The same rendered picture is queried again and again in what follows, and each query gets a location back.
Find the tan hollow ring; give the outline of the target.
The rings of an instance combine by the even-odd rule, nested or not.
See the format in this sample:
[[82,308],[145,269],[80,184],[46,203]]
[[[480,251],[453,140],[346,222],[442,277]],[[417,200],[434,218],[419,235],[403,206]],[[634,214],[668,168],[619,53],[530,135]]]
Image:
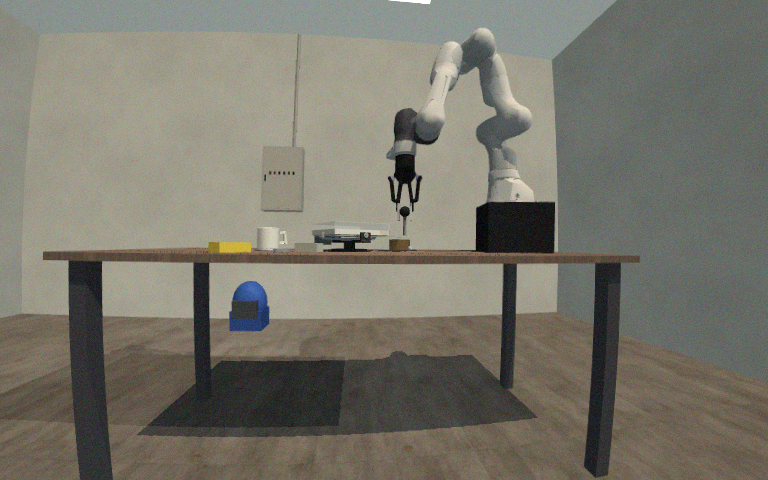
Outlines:
[[389,250],[408,251],[410,240],[407,239],[389,239]]

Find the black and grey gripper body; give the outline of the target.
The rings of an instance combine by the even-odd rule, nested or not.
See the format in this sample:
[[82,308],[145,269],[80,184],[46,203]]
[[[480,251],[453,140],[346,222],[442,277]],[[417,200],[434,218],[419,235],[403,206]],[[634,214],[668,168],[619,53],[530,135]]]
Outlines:
[[395,156],[394,177],[399,182],[399,175],[403,174],[402,184],[407,184],[407,173],[410,175],[410,182],[412,182],[416,176],[415,156],[411,154],[399,154]]

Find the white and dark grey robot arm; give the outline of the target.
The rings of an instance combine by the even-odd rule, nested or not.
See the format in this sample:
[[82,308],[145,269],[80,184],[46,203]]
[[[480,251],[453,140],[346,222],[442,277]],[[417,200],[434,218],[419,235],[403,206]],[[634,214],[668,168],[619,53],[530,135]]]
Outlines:
[[432,87],[427,101],[418,113],[412,108],[397,112],[394,146],[386,158],[395,160],[399,154],[416,156],[416,143],[435,143],[445,122],[444,103],[448,92],[454,88],[459,75],[477,67],[483,101],[487,106],[494,107],[497,114],[476,129],[476,137],[485,145],[489,155],[486,203],[532,202],[533,190],[520,180],[517,171],[516,152],[506,145],[507,139],[531,127],[532,115],[529,109],[513,98],[504,63],[496,54],[495,47],[494,36],[486,28],[474,31],[461,45],[447,42],[442,46],[432,67]]

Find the small cream box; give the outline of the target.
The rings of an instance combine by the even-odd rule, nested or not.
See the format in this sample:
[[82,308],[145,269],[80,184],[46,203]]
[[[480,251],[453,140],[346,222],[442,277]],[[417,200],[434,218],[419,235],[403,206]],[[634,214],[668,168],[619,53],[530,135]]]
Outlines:
[[294,252],[323,252],[323,243],[294,243]]

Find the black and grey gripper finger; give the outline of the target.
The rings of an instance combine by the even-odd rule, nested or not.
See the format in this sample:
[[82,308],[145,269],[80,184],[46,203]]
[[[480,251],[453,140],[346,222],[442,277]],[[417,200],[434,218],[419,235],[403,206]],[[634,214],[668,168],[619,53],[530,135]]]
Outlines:
[[410,175],[407,173],[407,184],[408,184],[408,190],[409,190],[409,198],[410,198],[410,221],[412,221],[412,212],[414,211],[414,203],[418,202],[419,199],[419,189],[420,189],[420,182],[422,180],[422,176],[416,174],[416,192],[415,192],[415,199],[413,199],[412,195],[412,188],[411,188],[411,182],[410,182]]
[[394,183],[393,183],[394,182],[394,178],[395,178],[394,175],[391,176],[391,177],[389,176],[388,180],[390,182],[391,201],[396,203],[397,221],[400,221],[400,198],[401,198],[401,191],[402,191],[402,186],[403,186],[403,184],[402,184],[403,174],[399,175],[399,183],[398,183],[398,191],[397,191],[397,198],[396,199],[394,199],[395,198]]

